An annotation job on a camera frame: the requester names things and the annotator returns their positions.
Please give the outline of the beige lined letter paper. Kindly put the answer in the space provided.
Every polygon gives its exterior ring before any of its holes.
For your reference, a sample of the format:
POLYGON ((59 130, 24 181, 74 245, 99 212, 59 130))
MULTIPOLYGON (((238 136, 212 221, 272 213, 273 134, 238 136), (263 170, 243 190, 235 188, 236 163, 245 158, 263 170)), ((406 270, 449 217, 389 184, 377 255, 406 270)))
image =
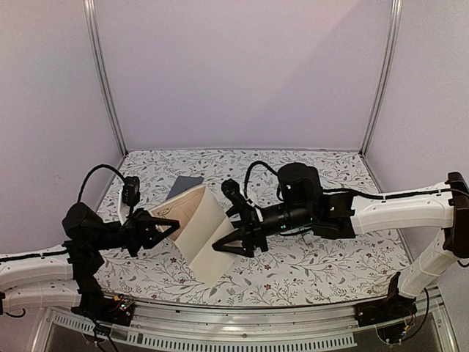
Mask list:
POLYGON ((233 265, 234 254, 217 252, 213 243, 234 230, 215 196, 205 185, 195 186, 150 210, 154 217, 178 220, 169 236, 195 279, 212 287, 233 265))

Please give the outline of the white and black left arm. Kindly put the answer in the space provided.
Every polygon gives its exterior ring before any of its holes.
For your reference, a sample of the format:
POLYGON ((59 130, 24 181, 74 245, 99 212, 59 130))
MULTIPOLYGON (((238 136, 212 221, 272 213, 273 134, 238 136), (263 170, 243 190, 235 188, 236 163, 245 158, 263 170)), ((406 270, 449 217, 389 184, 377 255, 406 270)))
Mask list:
POLYGON ((48 249, 1 256, 1 313, 28 307, 69 307, 94 320, 129 317, 125 298, 107 298, 95 278, 102 252, 124 249, 136 257, 180 228, 174 219, 157 218, 139 208, 123 222, 105 222, 82 202, 67 212, 67 241, 48 249))

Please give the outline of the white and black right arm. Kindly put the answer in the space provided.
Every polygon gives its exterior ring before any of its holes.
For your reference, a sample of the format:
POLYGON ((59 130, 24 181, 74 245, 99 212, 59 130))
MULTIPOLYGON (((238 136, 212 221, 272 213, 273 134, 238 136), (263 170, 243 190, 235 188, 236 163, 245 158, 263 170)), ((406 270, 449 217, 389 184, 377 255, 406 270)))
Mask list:
POLYGON ((217 252, 253 257, 268 250, 267 237, 307 227, 326 239, 354 238, 368 232, 437 227, 432 244, 409 268, 394 274, 379 313, 395 319, 448 267, 468 258, 468 185, 458 172, 427 188, 401 193, 366 194, 350 188, 324 189, 318 170, 290 163, 276 171, 281 203, 261 208, 248 200, 247 188, 233 179, 221 185, 232 203, 234 231, 213 243, 217 252))

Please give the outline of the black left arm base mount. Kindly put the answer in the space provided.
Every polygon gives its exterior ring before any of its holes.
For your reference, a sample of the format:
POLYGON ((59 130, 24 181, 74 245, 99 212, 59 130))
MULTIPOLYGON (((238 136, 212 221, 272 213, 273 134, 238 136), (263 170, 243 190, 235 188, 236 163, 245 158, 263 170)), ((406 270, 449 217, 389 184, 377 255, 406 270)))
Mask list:
POLYGON ((135 309, 135 300, 122 294, 107 297, 103 294, 86 293, 81 296, 80 304, 70 311, 90 320, 129 326, 135 309))

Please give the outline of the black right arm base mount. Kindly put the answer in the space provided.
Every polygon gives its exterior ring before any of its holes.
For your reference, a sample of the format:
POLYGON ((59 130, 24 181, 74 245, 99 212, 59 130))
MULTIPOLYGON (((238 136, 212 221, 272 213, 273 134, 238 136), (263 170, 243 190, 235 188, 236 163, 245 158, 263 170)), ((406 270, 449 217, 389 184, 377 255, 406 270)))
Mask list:
POLYGON ((385 298, 356 304, 354 319, 360 327, 385 323, 417 313, 416 298, 404 297, 398 288, 401 273, 394 274, 385 298))

